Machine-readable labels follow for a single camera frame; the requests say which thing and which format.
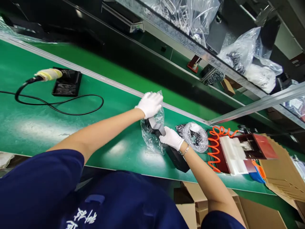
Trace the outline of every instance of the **silver bracelet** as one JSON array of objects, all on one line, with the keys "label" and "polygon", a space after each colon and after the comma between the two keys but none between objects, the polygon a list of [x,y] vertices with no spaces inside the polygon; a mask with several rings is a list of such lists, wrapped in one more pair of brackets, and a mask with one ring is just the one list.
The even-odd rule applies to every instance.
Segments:
[{"label": "silver bracelet", "polygon": [[188,148],[190,148],[190,144],[187,144],[187,148],[185,149],[184,153],[183,154],[181,153],[182,156],[184,156],[187,153]]}]

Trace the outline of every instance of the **blue shirt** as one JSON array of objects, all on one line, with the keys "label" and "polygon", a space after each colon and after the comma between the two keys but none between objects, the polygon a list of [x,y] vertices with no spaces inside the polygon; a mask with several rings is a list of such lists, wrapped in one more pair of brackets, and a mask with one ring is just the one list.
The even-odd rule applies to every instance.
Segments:
[{"label": "blue shirt", "polygon": [[[38,154],[0,179],[0,228],[187,228],[175,203],[144,176],[116,171],[80,191],[84,157],[62,149]],[[243,228],[213,211],[202,228]]]}]

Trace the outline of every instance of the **gloved hand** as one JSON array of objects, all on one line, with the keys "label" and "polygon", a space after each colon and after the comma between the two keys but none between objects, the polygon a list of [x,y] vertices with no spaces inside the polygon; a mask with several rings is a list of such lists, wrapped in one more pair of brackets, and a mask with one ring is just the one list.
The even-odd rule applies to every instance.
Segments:
[{"label": "gloved hand", "polygon": [[180,150],[180,147],[183,143],[183,138],[177,134],[176,131],[173,129],[170,129],[168,127],[164,127],[165,129],[165,136],[160,136],[160,142],[165,143],[173,148],[175,148],[177,151]]},{"label": "gloved hand", "polygon": [[141,109],[145,114],[145,119],[153,117],[161,109],[163,96],[159,93],[147,92],[144,94],[139,104],[134,108]]}]

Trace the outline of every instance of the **black cable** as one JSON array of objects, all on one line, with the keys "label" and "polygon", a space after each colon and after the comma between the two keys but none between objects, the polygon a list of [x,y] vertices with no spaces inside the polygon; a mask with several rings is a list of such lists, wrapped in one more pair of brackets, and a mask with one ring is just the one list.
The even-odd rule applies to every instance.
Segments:
[{"label": "black cable", "polygon": [[[51,107],[53,110],[55,110],[55,111],[57,111],[57,112],[59,112],[59,113],[65,114],[65,115],[87,115],[87,114],[90,114],[90,113],[93,113],[93,112],[97,111],[97,110],[100,109],[100,108],[103,106],[103,104],[104,104],[104,99],[103,99],[103,97],[100,96],[100,95],[97,95],[97,94],[79,95],[79,96],[77,96],[77,97],[73,97],[73,98],[71,98],[71,99],[68,99],[68,100],[65,100],[65,101],[61,101],[61,102],[55,102],[55,103],[48,103],[48,102],[46,102],[46,101],[44,101],[43,99],[38,98],[38,97],[20,94],[21,91],[22,91],[27,85],[29,85],[29,84],[31,84],[31,83],[34,83],[34,82],[37,82],[37,81],[41,81],[41,79],[39,79],[39,78],[31,78],[31,79],[28,80],[28,81],[26,81],[26,82],[16,91],[16,93],[7,92],[7,91],[0,91],[0,93],[13,94],[13,95],[15,95],[15,100],[16,100],[17,102],[19,102],[19,103],[22,103],[22,104],[33,105],[33,106],[45,106],[45,105],[48,105],[48,106]],[[36,100],[39,100],[39,101],[41,101],[41,102],[43,102],[43,103],[26,103],[26,102],[22,102],[22,101],[19,100],[19,96],[23,96],[23,97],[27,97],[27,98],[36,99]],[[55,104],[63,104],[63,103],[66,103],[66,102],[69,102],[69,101],[72,101],[72,100],[74,100],[74,99],[78,99],[78,98],[81,98],[81,97],[85,97],[85,96],[97,96],[97,97],[100,97],[100,98],[102,99],[102,103],[101,103],[101,105],[100,105],[98,108],[96,108],[96,109],[94,109],[94,110],[92,110],[92,111],[86,112],[86,113],[82,113],[82,114],[71,114],[71,113],[66,113],[66,112],[60,111],[60,110],[58,110],[57,108],[55,108],[54,106],[52,106],[52,105],[55,105]]]}]

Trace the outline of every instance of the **white plastic part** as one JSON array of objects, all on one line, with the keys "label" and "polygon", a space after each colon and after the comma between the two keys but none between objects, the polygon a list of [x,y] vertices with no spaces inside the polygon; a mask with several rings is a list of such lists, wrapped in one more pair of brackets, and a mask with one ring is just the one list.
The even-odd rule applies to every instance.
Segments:
[{"label": "white plastic part", "polygon": [[239,139],[223,136],[219,138],[219,142],[225,155],[230,173],[232,175],[248,174],[248,170],[244,163],[244,160],[246,160],[246,154],[241,147]]}]

